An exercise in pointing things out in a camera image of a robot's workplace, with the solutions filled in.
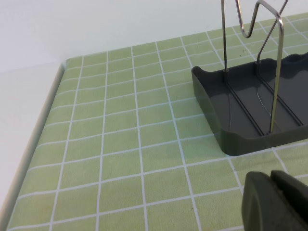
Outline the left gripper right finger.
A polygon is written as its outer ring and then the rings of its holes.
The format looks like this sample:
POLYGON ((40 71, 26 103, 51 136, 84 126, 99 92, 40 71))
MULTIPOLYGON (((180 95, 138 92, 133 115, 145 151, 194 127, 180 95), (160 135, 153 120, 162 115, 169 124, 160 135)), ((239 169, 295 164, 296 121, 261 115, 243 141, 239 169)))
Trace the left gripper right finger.
POLYGON ((308 230, 308 186, 281 170, 272 170, 270 178, 274 181, 289 211, 303 231, 308 230))

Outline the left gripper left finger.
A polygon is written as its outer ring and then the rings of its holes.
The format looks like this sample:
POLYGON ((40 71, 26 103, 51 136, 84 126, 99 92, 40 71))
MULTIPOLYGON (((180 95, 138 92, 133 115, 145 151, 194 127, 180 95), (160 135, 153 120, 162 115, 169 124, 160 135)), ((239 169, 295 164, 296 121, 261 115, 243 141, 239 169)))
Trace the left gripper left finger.
POLYGON ((292 213, 282 191, 262 172, 248 172, 242 201, 246 231, 290 231, 292 213))

